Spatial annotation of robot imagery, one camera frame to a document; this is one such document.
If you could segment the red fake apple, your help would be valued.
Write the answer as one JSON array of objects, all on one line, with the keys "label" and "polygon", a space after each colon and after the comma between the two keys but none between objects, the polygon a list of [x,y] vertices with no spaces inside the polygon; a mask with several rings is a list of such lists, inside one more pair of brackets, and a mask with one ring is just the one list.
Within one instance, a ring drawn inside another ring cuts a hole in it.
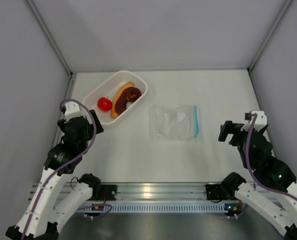
[{"label": "red fake apple", "polygon": [[103,112],[108,112],[112,109],[113,107],[113,103],[110,99],[108,99],[107,97],[101,97],[98,101],[97,101],[97,107],[103,111]]}]

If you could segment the orange maroon fake fruit slice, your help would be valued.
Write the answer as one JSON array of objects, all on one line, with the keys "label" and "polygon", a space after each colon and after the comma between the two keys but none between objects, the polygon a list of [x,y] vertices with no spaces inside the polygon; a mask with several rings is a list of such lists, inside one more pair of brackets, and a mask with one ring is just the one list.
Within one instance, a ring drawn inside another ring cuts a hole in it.
[{"label": "orange maroon fake fruit slice", "polygon": [[118,89],[112,102],[112,109],[110,113],[111,118],[116,119],[127,109],[128,101],[126,99],[126,95],[131,90],[131,88],[134,88],[134,86],[135,84],[130,81]]}]

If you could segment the dark maroon fake fig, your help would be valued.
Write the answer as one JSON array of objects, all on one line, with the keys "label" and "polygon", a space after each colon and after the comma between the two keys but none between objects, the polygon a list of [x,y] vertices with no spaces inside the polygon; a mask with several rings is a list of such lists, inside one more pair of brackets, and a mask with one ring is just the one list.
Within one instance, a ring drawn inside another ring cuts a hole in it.
[{"label": "dark maroon fake fig", "polygon": [[142,92],[137,87],[133,87],[126,94],[126,100],[128,102],[134,103],[139,97],[142,96]]}]

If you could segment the clear zip top bag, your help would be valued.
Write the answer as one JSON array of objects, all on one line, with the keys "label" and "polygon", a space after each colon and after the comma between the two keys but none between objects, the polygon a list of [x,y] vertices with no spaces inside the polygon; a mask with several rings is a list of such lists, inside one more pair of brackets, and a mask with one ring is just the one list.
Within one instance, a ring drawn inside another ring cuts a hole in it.
[{"label": "clear zip top bag", "polygon": [[196,105],[165,107],[152,105],[148,126],[152,139],[189,141],[200,133],[199,108]]}]

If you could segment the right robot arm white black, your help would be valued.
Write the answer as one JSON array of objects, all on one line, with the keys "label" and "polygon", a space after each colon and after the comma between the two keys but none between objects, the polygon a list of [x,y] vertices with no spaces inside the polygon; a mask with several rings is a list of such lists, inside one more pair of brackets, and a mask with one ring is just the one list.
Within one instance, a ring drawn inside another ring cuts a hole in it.
[{"label": "right robot arm white black", "polygon": [[222,194],[253,208],[285,240],[297,240],[297,178],[286,163],[273,156],[273,145],[264,136],[266,126],[251,131],[242,128],[243,124],[226,121],[220,126],[218,140],[224,142],[229,134],[232,135],[229,144],[237,148],[244,168],[258,186],[274,193],[281,207],[261,195],[236,172],[222,180]]}]

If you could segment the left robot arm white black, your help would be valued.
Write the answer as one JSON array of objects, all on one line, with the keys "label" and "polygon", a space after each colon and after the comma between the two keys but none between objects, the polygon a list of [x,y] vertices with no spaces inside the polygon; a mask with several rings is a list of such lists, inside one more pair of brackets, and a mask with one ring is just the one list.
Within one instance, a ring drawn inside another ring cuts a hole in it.
[{"label": "left robot arm white black", "polygon": [[47,155],[36,192],[16,225],[5,235],[12,240],[57,240],[64,225],[87,200],[96,200],[102,193],[101,180],[91,173],[83,174],[75,188],[59,204],[58,196],[64,184],[73,177],[76,166],[82,161],[94,141],[94,135],[104,131],[94,110],[93,121],[81,115],[57,122],[63,136],[60,143]]}]

